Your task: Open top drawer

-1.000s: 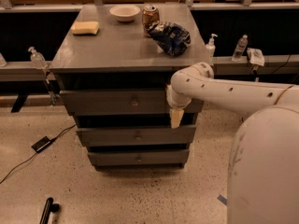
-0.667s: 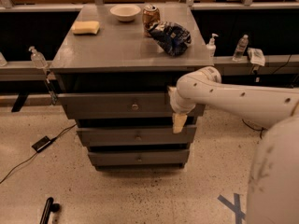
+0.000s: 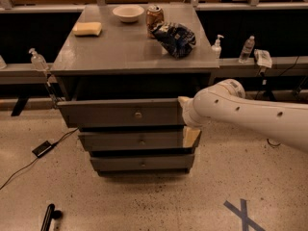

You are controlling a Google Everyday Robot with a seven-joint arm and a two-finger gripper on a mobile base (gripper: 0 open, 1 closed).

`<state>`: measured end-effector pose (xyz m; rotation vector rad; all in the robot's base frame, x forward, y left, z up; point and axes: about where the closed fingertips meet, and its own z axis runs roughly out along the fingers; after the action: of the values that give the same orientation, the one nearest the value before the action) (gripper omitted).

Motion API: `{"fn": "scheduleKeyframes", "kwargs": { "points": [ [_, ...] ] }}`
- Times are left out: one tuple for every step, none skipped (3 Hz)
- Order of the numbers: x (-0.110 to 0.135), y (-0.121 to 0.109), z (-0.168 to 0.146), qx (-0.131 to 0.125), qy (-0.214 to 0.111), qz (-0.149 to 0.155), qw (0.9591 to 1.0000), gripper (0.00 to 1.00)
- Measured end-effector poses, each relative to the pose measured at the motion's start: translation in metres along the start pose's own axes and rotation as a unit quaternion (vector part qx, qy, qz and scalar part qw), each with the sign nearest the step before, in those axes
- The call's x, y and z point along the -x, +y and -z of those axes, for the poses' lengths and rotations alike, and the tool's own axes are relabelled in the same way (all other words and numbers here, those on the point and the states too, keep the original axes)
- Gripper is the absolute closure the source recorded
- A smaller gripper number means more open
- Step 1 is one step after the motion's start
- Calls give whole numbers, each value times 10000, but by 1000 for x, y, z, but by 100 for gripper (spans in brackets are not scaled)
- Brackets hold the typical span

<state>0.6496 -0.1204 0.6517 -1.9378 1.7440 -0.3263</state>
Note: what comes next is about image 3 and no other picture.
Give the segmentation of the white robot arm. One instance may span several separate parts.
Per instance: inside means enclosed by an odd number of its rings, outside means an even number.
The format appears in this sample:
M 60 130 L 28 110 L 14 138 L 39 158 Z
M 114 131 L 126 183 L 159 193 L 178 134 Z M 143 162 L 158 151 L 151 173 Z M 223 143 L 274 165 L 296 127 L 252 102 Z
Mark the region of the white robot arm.
M 243 86 L 234 79 L 200 90 L 194 98 L 179 96 L 186 125 L 201 128 L 211 118 L 260 133 L 290 147 L 308 151 L 308 106 L 245 98 Z

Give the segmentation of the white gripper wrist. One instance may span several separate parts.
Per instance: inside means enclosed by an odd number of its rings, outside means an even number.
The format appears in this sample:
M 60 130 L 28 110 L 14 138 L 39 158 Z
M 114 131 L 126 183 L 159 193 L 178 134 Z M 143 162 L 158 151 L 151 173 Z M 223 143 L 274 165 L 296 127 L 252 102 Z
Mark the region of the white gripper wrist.
M 203 99 L 187 96 L 179 96 L 178 102 L 182 107 L 182 117 L 185 123 L 190 126 L 185 126 L 183 129 L 183 146 L 185 148 L 192 147 L 200 134 L 200 130 L 194 128 L 200 128 L 205 124 L 207 116 L 205 109 L 209 104 Z

